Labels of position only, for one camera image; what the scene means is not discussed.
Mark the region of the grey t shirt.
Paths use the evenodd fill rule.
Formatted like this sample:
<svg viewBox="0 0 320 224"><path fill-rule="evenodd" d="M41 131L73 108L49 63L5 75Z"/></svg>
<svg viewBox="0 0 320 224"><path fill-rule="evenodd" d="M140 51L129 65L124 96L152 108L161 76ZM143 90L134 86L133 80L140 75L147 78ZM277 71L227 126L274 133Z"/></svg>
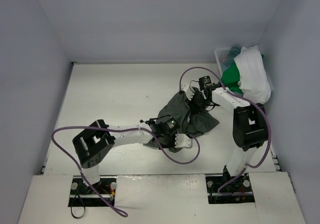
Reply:
<svg viewBox="0 0 320 224"><path fill-rule="evenodd" d="M145 122L153 132L169 134L178 131L189 137L199 137L213 130L219 121L213 118L207 110L191 110L189 100L183 91L176 93L159 111L156 118ZM169 150L179 152L181 148Z"/></svg>

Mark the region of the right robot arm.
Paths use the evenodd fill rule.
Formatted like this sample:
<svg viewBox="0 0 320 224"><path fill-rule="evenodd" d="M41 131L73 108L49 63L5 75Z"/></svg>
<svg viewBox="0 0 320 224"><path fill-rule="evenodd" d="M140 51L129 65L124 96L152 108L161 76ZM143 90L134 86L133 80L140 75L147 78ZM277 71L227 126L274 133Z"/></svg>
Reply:
<svg viewBox="0 0 320 224"><path fill-rule="evenodd" d="M264 106L232 93L220 83L212 83L209 76L198 79L198 88L183 86L187 102L198 110L209 105L223 107L232 115L232 137L236 144L233 154L224 166L222 186L232 190L238 186L239 176L243 175L256 151L267 143L271 144L271 127Z"/></svg>

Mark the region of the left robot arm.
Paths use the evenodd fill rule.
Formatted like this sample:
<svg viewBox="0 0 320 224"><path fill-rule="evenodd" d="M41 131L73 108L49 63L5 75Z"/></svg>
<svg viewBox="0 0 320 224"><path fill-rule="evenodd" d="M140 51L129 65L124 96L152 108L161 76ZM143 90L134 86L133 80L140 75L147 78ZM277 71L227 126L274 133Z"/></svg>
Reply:
<svg viewBox="0 0 320 224"><path fill-rule="evenodd" d="M82 188L90 194L96 193L100 187L99 163L112 148L127 144L142 144L149 148L174 149L175 135L180 128L176 120L167 115L163 118L152 118L133 126L109 126L103 120L97 120L91 127L116 130L110 131L85 129L72 143L80 161L85 179Z"/></svg>

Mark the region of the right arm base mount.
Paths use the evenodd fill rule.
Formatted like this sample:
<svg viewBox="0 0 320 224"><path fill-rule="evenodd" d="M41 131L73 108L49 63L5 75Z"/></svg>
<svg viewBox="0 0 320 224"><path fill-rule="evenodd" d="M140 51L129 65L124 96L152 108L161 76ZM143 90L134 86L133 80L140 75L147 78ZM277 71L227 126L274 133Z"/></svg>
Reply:
<svg viewBox="0 0 320 224"><path fill-rule="evenodd" d="M251 181L246 173L220 191L226 182L220 175L206 175L205 183L209 204L241 204L255 203Z"/></svg>

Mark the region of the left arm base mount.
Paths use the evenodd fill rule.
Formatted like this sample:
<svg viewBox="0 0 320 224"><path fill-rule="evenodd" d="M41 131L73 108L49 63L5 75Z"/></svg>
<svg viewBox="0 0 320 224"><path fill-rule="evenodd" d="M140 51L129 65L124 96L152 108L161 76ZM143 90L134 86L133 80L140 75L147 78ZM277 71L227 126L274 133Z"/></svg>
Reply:
<svg viewBox="0 0 320 224"><path fill-rule="evenodd" d="M93 187L100 195L114 206L116 196L115 176L103 176ZM74 176L69 191L68 207L108 207L108 205L85 184L80 176Z"/></svg>

